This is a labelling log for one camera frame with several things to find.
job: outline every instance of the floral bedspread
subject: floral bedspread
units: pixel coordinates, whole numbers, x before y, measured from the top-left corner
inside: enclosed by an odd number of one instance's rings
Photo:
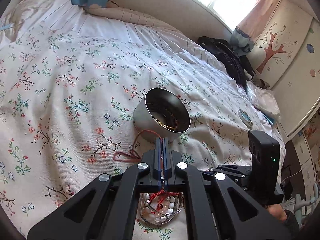
[[[223,66],[190,40],[192,53],[164,38],[162,49],[141,40],[40,22],[0,50],[0,203],[23,235],[99,174],[126,170],[130,164],[112,157],[132,147],[132,113],[153,87],[177,95],[190,113],[189,131],[171,145],[185,162],[201,170],[251,165],[237,111],[249,114],[253,129],[265,127]],[[139,138],[134,147],[142,155],[153,145]],[[133,238],[186,239],[185,224],[184,212],[164,227],[137,219]]]

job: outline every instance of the wardrobe door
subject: wardrobe door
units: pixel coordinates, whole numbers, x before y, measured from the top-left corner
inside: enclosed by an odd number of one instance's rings
[[[319,62],[320,25],[313,19],[298,54],[272,88],[281,111],[280,130],[283,132],[284,141],[288,141],[297,134],[318,108]]]

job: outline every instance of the curtain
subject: curtain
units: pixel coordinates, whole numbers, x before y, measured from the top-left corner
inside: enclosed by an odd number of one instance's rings
[[[263,32],[280,0],[257,0],[251,12],[232,33],[230,44],[239,56],[248,54]]]

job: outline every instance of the red string bracelet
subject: red string bracelet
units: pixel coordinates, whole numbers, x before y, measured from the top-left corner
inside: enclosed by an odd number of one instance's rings
[[[116,161],[116,162],[124,162],[124,163],[138,163],[138,162],[140,162],[141,161],[141,157],[138,155],[138,153],[134,149],[134,146],[136,145],[136,141],[137,141],[138,137],[143,132],[153,133],[153,134],[155,134],[156,136],[158,136],[162,140],[161,136],[159,134],[157,134],[156,132],[152,131],[152,130],[148,130],[148,129],[141,130],[137,134],[136,138],[134,139],[134,142],[133,142],[133,145],[132,145],[132,149],[129,150],[129,154],[128,153],[124,153],[124,152],[120,152],[120,151],[116,151],[114,153],[114,155],[113,155],[113,160]],[[126,160],[120,159],[119,155],[127,156],[130,159],[126,159]]]

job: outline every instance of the white plastic package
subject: white plastic package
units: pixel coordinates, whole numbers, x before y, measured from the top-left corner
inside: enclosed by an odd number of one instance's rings
[[[247,81],[247,96],[255,108],[266,116],[280,121],[280,109],[273,91],[256,87],[252,82]]]

